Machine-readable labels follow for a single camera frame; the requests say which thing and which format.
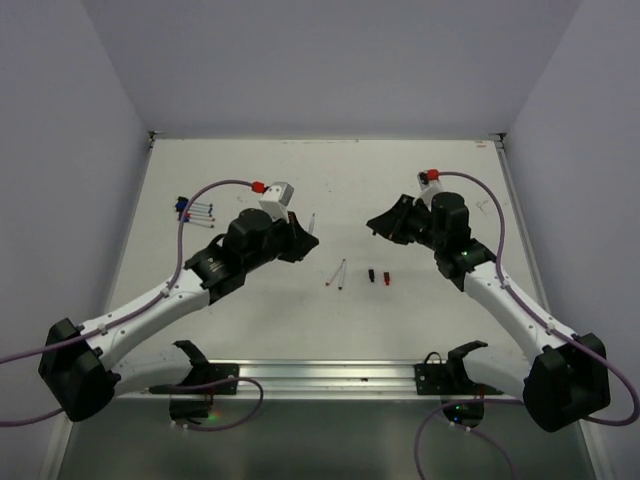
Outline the red marker pen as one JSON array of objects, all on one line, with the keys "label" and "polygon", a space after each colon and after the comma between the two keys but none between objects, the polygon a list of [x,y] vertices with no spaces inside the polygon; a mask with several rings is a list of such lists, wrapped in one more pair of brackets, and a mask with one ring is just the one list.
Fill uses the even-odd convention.
[{"label": "red marker pen", "polygon": [[336,270],[332,273],[332,275],[326,280],[325,286],[330,286],[334,280],[338,277],[338,275],[342,272],[344,268],[344,259],[340,262]]},{"label": "red marker pen", "polygon": [[210,216],[194,216],[190,212],[183,212],[178,214],[178,220],[185,225],[192,225],[207,229],[215,228],[215,219]]}]

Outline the blue marker pen top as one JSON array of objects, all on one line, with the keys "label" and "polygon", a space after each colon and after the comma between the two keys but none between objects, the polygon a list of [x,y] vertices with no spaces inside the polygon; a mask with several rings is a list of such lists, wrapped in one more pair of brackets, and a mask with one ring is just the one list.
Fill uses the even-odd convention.
[{"label": "blue marker pen top", "polygon": [[192,203],[189,203],[189,199],[187,197],[183,197],[183,196],[178,197],[176,202],[175,202],[175,204],[174,204],[174,208],[176,210],[185,209],[187,206],[189,206],[190,209],[200,209],[200,210],[212,210],[213,209],[213,205],[211,203],[204,203],[204,202],[199,202],[199,201],[193,201]]}]

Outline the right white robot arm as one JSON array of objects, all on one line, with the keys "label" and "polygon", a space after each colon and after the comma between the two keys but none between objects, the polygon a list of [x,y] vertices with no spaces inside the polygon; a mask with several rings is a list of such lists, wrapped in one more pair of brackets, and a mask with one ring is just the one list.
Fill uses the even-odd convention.
[{"label": "right white robot arm", "polygon": [[403,195],[387,212],[367,221],[373,233],[400,245],[431,249],[438,271],[480,304],[511,336],[527,361],[517,365],[474,340],[447,354],[440,377],[456,393],[485,385],[524,403],[534,422],[557,431],[607,407],[611,401],[603,342],[579,336],[555,320],[518,288],[499,277],[497,257],[473,238],[462,196],[436,194],[429,204]]}]

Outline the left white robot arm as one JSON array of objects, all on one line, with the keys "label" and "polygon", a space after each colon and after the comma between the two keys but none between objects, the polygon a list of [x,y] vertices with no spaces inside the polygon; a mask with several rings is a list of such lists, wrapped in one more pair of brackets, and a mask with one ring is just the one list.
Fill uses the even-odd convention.
[{"label": "left white robot arm", "polygon": [[73,422],[145,388],[197,392],[214,378],[192,342],[179,340],[158,360],[142,363],[133,361],[131,352],[174,322],[238,290],[249,273],[275,260],[300,262],[318,244],[294,213],[274,219],[263,210],[246,209],[205,248],[179,259],[172,276],[149,292],[79,325],[69,319],[55,323],[38,373]]}]

